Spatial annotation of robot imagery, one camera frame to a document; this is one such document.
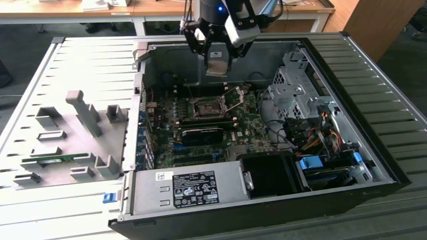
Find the side panel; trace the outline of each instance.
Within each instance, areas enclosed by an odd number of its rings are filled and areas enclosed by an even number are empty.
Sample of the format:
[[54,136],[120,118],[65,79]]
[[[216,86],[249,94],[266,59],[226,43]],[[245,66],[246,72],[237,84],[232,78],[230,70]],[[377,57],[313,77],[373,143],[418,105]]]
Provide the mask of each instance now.
[[192,214],[125,222],[110,220],[108,226],[132,240],[192,238],[324,215],[332,216],[348,211],[364,201],[390,194],[398,188],[397,184],[389,184]]

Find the desk leg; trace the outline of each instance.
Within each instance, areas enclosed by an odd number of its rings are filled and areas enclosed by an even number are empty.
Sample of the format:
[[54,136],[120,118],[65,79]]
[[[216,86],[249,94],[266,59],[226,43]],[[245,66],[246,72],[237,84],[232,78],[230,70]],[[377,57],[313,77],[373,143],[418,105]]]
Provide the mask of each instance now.
[[137,16],[132,18],[136,36],[145,36],[145,18],[142,16]]
[[322,31],[322,28],[325,27],[326,21],[328,21],[329,13],[320,13],[317,18],[313,21],[312,27],[310,27],[310,33],[320,33]]

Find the barcode sticker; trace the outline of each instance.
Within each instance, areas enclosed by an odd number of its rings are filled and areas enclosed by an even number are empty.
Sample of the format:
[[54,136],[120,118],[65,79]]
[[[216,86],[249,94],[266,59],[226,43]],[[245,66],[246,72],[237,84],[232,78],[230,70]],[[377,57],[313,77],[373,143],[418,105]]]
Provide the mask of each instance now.
[[160,171],[154,173],[154,180],[172,180],[173,172],[172,171]]
[[222,56],[222,53],[220,51],[212,51],[209,55],[210,58],[220,58]]

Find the robotic arm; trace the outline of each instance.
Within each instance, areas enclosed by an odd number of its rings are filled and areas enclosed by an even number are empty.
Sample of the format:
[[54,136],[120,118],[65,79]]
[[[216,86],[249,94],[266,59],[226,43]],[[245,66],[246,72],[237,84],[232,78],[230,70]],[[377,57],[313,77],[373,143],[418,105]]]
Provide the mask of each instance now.
[[[230,71],[233,59],[245,56],[260,29],[266,28],[282,14],[282,2],[278,0],[280,13],[272,16],[276,2],[277,0],[193,0],[196,21],[186,19],[181,31],[190,51],[204,58],[205,69],[209,67],[209,47],[217,42],[225,43],[228,51],[224,73]],[[197,29],[204,35],[202,43],[194,35]]]

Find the white label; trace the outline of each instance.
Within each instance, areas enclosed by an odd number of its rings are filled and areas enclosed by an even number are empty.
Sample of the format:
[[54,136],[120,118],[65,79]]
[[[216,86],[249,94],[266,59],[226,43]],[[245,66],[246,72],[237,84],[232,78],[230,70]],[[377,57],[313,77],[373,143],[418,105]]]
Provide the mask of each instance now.
[[172,180],[173,172],[172,171],[160,171],[154,173],[154,180]]
[[113,16],[125,16],[125,15],[130,15],[129,12],[112,12],[110,15]]
[[217,194],[209,194],[206,195],[206,199],[217,199],[218,195]]
[[210,52],[210,58],[220,58],[221,56],[222,56],[222,52],[220,52],[220,51]]

